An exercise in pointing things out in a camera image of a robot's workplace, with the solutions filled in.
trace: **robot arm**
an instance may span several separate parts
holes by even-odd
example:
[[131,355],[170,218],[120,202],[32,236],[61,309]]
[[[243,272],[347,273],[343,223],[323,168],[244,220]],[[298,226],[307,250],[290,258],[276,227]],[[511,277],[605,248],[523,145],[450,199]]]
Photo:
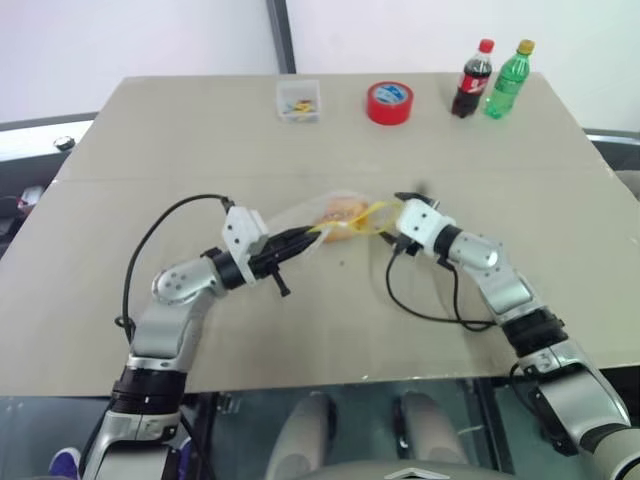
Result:
[[562,321],[510,265],[502,244],[461,230],[427,197],[398,197],[405,201],[396,222],[400,239],[455,263],[478,286],[522,371],[537,382],[529,396],[554,448],[591,457],[601,478],[640,479],[640,430],[631,428],[624,403]]
[[211,249],[155,277],[152,302],[136,322],[126,365],[81,464],[83,480],[173,478],[175,452],[164,442],[180,423],[187,374],[207,312],[228,290],[267,276],[273,276],[282,296],[290,293],[278,265],[317,239],[309,228],[269,237],[258,212],[233,206],[223,227],[227,252]]

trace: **red tape roll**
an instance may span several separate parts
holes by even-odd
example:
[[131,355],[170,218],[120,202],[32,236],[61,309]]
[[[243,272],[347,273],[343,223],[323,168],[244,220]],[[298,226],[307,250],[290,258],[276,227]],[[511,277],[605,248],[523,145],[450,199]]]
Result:
[[413,92],[398,82],[379,82],[367,90],[367,115],[381,125],[399,125],[411,114]]

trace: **green soda bottle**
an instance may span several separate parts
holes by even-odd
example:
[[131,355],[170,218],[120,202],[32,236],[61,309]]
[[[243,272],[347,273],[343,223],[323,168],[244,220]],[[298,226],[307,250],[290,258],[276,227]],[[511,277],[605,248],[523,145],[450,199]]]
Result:
[[493,92],[487,98],[484,113],[492,118],[501,118],[511,111],[522,84],[529,76],[529,55],[534,46],[533,41],[522,40],[516,54],[502,66]]

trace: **cardboard surface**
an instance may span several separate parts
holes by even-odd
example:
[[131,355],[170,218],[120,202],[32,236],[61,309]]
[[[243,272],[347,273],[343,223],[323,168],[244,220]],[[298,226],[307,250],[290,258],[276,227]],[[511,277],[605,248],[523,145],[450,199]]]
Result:
[[[505,243],[599,367],[639,362],[640,208],[546,82],[532,76],[496,122],[446,113],[438,89],[455,75],[394,76],[416,103],[407,124],[385,128],[359,103],[381,79],[321,76],[315,125],[278,121],[271,77],[125,81],[0,261],[0,360],[21,365],[3,369],[0,394],[108,394],[127,354],[113,318],[129,256],[168,205],[205,192],[269,221],[333,190],[386,199],[426,182],[460,226]],[[156,272],[222,246],[222,222],[203,201],[157,231],[134,276],[134,318]],[[508,371],[515,357],[498,329],[472,334],[396,308],[384,291],[389,256],[379,238],[357,238],[285,264],[285,299],[271,280],[231,292],[209,313],[188,388]],[[392,279],[415,309],[452,315],[451,276],[431,260],[403,258]],[[463,316],[483,318],[471,282],[461,288]]]

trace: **bottle cap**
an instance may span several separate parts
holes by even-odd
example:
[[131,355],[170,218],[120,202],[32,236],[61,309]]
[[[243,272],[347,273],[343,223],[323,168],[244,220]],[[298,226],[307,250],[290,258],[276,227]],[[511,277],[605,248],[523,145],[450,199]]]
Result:
[[491,40],[490,38],[483,38],[482,40],[480,40],[480,46],[478,47],[478,50],[480,50],[482,53],[491,53],[491,50],[493,50],[493,45],[493,40]]
[[522,55],[531,55],[533,52],[533,47],[536,46],[536,42],[533,40],[522,40],[520,45],[518,45],[518,53]]

